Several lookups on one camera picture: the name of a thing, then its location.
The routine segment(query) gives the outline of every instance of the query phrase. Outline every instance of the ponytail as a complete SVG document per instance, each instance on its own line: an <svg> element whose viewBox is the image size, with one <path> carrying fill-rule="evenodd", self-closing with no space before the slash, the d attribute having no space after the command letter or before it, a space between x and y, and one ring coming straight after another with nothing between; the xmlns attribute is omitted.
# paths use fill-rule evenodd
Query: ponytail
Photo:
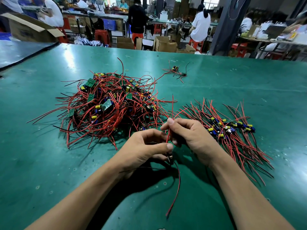
<svg viewBox="0 0 307 230"><path fill-rule="evenodd" d="M209 15L209 14L208 14L208 10L207 10L207 9L204 9L203 13L204 13L204 17L205 17L205 18L208 18L208 15Z"/></svg>

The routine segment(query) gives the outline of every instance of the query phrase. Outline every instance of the left hand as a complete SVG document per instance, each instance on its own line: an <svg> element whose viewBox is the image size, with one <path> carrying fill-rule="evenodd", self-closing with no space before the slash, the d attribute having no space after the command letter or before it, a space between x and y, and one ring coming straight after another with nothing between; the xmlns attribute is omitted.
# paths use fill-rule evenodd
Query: left hand
<svg viewBox="0 0 307 230"><path fill-rule="evenodd" d="M121 171L131 170L123 173L128 178L133 174L134 169L145 163L149 158L167 160L167 157L163 154L172 153L174 146L171 143L165 143L166 139L167 135L157 129L137 131L109 162L119 167Z"/></svg>

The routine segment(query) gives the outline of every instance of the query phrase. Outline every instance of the right hand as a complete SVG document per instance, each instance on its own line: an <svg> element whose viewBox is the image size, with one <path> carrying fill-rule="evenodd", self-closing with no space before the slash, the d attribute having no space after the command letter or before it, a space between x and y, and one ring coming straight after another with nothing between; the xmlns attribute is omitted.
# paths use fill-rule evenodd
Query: right hand
<svg viewBox="0 0 307 230"><path fill-rule="evenodd" d="M216 160L227 154L210 135L204 126L197 120L171 119L161 126L161 131L171 129L169 139L175 146L180 147L176 134L183 137L188 147L197 155L199 161L205 166L211 166Z"/></svg>

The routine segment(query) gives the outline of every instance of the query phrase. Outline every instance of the blue bin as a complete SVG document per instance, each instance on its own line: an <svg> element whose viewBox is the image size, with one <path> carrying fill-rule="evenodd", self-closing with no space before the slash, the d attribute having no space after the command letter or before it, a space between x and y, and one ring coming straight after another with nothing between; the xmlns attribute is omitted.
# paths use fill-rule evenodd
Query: blue bin
<svg viewBox="0 0 307 230"><path fill-rule="evenodd" d="M104 24L104 29L106 29L106 30L110 30L110 31L116 31L117 30L115 20L104 19L103 24Z"/></svg>
<svg viewBox="0 0 307 230"><path fill-rule="evenodd" d="M11 33L6 33L6 32L0 32L0 40L10 40Z"/></svg>

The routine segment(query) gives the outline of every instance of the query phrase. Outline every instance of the person in black shirt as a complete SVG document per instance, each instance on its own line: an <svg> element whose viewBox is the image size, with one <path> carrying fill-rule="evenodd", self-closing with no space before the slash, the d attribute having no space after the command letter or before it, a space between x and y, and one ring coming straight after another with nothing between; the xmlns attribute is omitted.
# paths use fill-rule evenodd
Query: person in black shirt
<svg viewBox="0 0 307 230"><path fill-rule="evenodd" d="M144 33L148 17L141 7L141 0L134 0L134 5L129 7L128 22L131 25L131 32L137 34Z"/></svg>

